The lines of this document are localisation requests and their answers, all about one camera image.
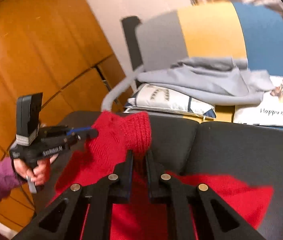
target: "blue cushion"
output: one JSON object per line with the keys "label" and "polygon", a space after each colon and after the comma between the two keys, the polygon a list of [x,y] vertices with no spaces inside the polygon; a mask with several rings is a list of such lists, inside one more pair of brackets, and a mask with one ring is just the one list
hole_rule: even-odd
{"label": "blue cushion", "polygon": [[265,8],[234,2],[243,31],[251,70],[266,69],[272,76],[283,76],[283,19]]}

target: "white wall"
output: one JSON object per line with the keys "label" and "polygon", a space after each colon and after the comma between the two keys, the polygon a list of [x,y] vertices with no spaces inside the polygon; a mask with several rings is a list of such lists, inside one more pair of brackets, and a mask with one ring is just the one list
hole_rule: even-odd
{"label": "white wall", "polygon": [[136,15],[142,21],[191,5],[190,0],[87,0],[126,75],[132,72],[121,19]]}

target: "human hand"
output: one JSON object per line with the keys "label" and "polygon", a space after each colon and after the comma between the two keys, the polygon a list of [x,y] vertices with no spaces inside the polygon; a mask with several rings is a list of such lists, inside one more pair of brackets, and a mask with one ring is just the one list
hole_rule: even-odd
{"label": "human hand", "polygon": [[38,166],[32,171],[21,159],[14,159],[15,171],[24,179],[28,176],[36,186],[46,183],[50,176],[50,160],[38,160]]}

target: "gray sweatshirt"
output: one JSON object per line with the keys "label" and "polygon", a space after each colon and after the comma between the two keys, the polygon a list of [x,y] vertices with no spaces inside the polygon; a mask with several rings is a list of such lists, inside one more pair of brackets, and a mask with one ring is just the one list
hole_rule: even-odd
{"label": "gray sweatshirt", "polygon": [[219,106],[259,104],[264,92],[274,89],[266,70],[250,71],[247,59],[231,57],[186,58],[137,79]]}

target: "printed pillow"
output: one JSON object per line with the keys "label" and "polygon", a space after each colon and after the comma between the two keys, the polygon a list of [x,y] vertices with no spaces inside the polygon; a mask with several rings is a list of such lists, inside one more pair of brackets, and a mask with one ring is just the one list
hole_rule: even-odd
{"label": "printed pillow", "polygon": [[235,123],[283,126],[283,77],[270,76],[270,79],[275,89],[265,92],[257,106],[236,106]]}
{"label": "printed pillow", "polygon": [[125,105],[128,109],[216,118],[215,107],[172,89],[142,84]]}

